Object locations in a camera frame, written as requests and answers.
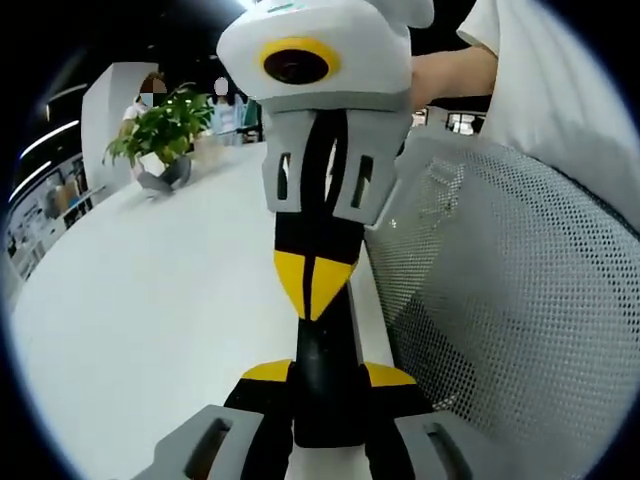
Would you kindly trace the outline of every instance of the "potted plant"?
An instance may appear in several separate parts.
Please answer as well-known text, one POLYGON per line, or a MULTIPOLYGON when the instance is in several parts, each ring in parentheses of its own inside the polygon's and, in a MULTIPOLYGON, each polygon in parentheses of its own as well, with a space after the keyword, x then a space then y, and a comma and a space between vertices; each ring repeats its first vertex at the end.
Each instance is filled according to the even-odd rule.
POLYGON ((187 85, 135 118, 133 128, 121 131, 107 146, 106 154, 112 161, 125 157, 132 167, 145 155, 157 155, 165 170, 159 176, 142 172, 138 181, 144 188, 170 193, 176 181, 184 185, 189 179, 191 158, 186 154, 198 134, 209 128, 214 108, 209 95, 196 93, 187 85))

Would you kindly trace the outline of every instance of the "white sleeve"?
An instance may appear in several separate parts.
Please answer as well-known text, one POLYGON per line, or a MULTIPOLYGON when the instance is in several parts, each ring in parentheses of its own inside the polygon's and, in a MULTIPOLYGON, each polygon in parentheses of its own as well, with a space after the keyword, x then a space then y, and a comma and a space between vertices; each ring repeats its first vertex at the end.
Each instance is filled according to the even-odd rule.
POLYGON ((136 107, 131 105, 127 107, 127 109, 124 111, 124 116, 122 117, 122 120, 135 120, 137 116, 138 116, 138 110, 136 110, 136 107))
POLYGON ((458 27, 458 36, 469 45, 484 45, 500 54, 500 22, 498 0, 476 0, 469 15, 458 27))

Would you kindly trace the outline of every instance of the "black camera lens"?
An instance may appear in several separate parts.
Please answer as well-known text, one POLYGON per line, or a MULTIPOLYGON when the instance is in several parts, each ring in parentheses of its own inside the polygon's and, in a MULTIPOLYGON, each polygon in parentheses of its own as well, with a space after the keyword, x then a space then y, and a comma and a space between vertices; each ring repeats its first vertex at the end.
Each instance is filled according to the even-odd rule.
POLYGON ((269 55, 264 61, 264 70, 279 82, 306 85, 326 77, 329 65, 315 53, 290 49, 269 55))

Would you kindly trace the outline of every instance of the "gray mesh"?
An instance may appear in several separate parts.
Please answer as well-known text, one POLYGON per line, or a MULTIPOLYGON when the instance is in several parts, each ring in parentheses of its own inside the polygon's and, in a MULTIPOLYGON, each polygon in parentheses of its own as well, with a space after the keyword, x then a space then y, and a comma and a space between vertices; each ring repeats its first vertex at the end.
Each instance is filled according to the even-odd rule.
POLYGON ((396 362, 518 478, 582 478, 638 391, 638 237, 536 160, 428 135, 408 201, 366 235, 396 362))

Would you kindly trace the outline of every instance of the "gray plant pot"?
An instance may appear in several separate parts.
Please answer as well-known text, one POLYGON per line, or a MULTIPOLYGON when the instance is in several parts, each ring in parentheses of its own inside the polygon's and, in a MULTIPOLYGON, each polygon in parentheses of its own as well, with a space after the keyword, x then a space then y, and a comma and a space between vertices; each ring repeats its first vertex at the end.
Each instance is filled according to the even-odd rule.
POLYGON ((170 195, 174 186, 183 187, 191 176, 191 158, 186 155, 176 158, 160 175, 142 172, 138 183, 142 188, 170 195))

